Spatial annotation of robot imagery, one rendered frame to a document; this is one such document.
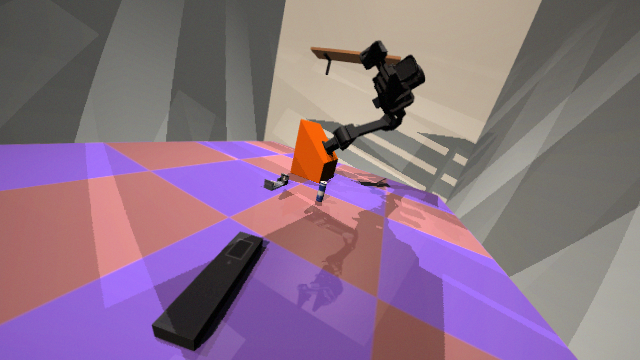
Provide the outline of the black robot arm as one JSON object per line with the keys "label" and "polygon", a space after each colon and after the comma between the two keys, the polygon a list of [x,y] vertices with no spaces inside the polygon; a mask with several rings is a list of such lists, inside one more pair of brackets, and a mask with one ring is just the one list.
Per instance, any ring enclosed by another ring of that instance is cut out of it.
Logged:
{"label": "black robot arm", "polygon": [[[399,61],[395,65],[390,64],[388,67],[394,67],[398,73],[401,83],[407,83],[410,90],[418,87],[420,84],[425,83],[425,74],[422,68],[417,64],[413,55],[409,54],[405,59]],[[342,151],[348,148],[353,141],[362,135],[371,133],[373,131],[393,131],[402,124],[402,118],[406,114],[406,111],[400,110],[395,114],[391,114],[388,110],[385,100],[381,100],[378,96],[372,99],[376,109],[382,108],[384,115],[380,120],[370,122],[365,125],[354,126],[354,123],[342,125],[338,127],[334,132],[334,137],[328,141],[322,141],[323,146],[327,154],[333,154],[332,152],[340,148]],[[396,116],[398,118],[396,118]]]}

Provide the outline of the blue and white striped battery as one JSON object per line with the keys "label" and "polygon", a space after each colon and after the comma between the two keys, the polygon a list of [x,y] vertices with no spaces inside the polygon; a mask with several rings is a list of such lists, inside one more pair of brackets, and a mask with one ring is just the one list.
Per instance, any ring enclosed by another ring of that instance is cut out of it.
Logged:
{"label": "blue and white striped battery", "polygon": [[325,190],[326,190],[326,186],[327,186],[327,182],[325,182],[325,181],[321,181],[320,182],[318,193],[317,193],[317,196],[316,196],[316,200],[317,201],[322,202],[323,197],[324,197],[324,193],[325,193]]}

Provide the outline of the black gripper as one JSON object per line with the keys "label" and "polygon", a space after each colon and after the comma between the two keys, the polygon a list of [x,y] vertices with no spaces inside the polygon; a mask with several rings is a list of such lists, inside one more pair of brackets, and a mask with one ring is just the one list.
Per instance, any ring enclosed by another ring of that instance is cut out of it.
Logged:
{"label": "black gripper", "polygon": [[388,67],[384,60],[386,56],[388,56],[387,50],[382,42],[378,40],[361,52],[359,57],[366,70],[370,70],[374,65],[376,66],[379,72],[375,78],[372,78],[375,84],[374,88],[380,99],[385,100],[390,113],[395,114],[412,105],[415,96],[406,82],[401,83],[401,79],[394,67]]}

